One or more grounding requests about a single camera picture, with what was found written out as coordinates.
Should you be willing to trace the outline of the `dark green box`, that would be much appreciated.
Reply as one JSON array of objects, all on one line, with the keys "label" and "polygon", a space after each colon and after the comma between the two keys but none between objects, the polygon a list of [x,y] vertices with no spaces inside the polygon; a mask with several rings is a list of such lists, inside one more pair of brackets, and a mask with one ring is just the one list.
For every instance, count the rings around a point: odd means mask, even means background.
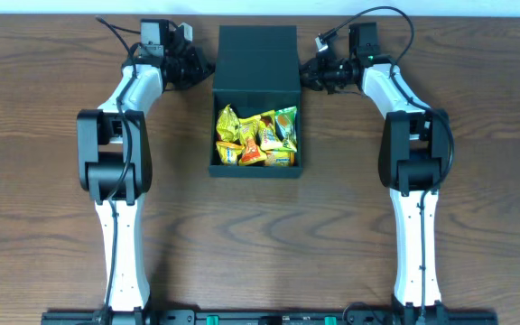
[{"label": "dark green box", "polygon": [[212,122],[227,105],[239,117],[300,107],[299,66],[295,26],[220,26]]}]

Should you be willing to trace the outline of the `green pandan cake snack packet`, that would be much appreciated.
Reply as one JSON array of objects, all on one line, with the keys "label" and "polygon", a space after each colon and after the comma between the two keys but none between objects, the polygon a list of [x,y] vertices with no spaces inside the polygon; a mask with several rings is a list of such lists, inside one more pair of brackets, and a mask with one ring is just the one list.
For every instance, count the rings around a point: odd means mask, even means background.
[{"label": "green pandan cake snack packet", "polygon": [[283,149],[295,153],[297,152],[296,113],[297,107],[287,107],[275,112],[276,124],[283,138]]}]

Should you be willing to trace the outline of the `yellow chocolate wafer snack packet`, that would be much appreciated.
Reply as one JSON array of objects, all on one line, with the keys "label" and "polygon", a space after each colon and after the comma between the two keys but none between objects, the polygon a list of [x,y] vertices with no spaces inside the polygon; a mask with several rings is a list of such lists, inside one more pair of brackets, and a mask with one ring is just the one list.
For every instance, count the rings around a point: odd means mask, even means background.
[{"label": "yellow chocolate wafer snack packet", "polygon": [[240,121],[230,104],[227,104],[218,112],[216,132],[221,142],[239,144]]}]

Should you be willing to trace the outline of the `yellow chocolate cake snack packet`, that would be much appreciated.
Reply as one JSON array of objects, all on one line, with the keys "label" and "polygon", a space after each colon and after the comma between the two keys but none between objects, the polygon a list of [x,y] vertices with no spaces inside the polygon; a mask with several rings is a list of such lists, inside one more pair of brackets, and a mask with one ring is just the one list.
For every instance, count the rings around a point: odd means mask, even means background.
[{"label": "yellow chocolate cake snack packet", "polygon": [[259,145],[265,152],[283,148],[283,142],[276,133],[274,118],[275,111],[270,110],[262,113],[258,121]]}]

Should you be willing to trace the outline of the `yellow cheddar sandwich snack packet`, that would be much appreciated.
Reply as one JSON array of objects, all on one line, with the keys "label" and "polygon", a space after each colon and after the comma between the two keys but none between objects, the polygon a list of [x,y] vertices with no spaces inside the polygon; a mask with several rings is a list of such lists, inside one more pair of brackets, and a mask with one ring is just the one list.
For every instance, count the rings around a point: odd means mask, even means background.
[{"label": "yellow cheddar sandwich snack packet", "polygon": [[220,161],[224,165],[237,165],[238,156],[244,150],[243,145],[223,141],[217,141],[216,148]]}]

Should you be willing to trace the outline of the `orange cracker snack packet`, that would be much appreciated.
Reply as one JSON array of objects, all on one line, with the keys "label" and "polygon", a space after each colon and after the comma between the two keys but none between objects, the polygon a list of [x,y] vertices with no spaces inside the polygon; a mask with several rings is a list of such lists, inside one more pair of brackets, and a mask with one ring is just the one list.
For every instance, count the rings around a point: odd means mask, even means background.
[{"label": "orange cracker snack packet", "polygon": [[265,166],[268,167],[291,167],[294,165],[295,152],[267,151]]}]

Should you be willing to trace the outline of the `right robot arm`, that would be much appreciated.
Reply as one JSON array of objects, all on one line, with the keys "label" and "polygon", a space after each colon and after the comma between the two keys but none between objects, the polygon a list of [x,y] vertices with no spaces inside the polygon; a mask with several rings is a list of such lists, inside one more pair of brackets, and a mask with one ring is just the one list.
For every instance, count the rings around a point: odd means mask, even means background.
[{"label": "right robot arm", "polygon": [[349,56],[336,57],[336,30],[316,37],[316,56],[300,67],[301,84],[339,93],[355,85],[385,120],[378,174],[395,212],[397,271],[395,313],[400,324],[439,324],[434,217],[439,189],[450,172],[454,140],[446,113],[417,100],[397,60],[381,52],[375,23],[349,27]]}]

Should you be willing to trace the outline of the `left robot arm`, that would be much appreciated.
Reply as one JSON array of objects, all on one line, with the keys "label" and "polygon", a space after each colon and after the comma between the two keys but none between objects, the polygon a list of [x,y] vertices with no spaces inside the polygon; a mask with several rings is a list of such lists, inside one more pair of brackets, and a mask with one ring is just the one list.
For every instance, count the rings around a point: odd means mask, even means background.
[{"label": "left robot arm", "polygon": [[92,324],[146,322],[142,213],[153,166],[145,119],[164,92],[196,86],[214,71],[187,23],[143,19],[136,33],[139,41],[124,46],[112,95],[76,119],[79,182],[102,227],[107,268],[104,304]]}]

